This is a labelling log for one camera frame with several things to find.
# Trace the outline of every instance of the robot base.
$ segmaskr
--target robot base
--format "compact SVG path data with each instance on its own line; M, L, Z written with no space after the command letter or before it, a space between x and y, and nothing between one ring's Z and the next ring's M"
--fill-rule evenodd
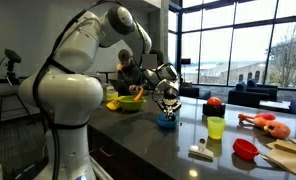
M87 126L75 130L58 130L60 141L60 168L58 179L95 180L96 176L90 161ZM46 133L49 163L35 179L52 179L54 146L51 130Z

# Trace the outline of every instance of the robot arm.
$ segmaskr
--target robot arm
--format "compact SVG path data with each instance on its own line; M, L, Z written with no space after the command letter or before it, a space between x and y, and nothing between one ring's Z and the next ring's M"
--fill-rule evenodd
M174 117L175 112L180 109L181 103L177 97L179 94L180 78L172 64L166 63L157 69L146 69L144 75L150 84L154 87L153 94L163 93L163 98L157 100L159 108L166 114L166 117Z
M110 47L123 40L133 52L133 59L141 66L141 55L151 49L151 39L146 31L134 20L128 10L121 6L111 8L101 19L104 37L100 47Z

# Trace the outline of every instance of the blue bowl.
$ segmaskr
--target blue bowl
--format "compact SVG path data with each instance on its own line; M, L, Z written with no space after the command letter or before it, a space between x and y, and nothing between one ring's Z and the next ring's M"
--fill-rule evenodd
M172 117L166 117L166 114L159 114L157 116L157 123L160 127L165 129L173 129L176 127L178 122L178 117L175 116L175 120L172 119Z

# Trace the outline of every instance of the tree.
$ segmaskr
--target tree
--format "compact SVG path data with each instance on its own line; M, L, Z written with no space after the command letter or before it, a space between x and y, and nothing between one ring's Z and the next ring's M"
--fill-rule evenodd
M287 33L270 53L270 82L282 87L296 85L296 24L289 26Z

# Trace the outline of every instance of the cup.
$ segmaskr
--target cup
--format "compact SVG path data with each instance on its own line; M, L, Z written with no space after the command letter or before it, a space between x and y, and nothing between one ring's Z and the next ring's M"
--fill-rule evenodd
M221 139L224 132L226 121L220 117L208 117L208 135L212 139Z

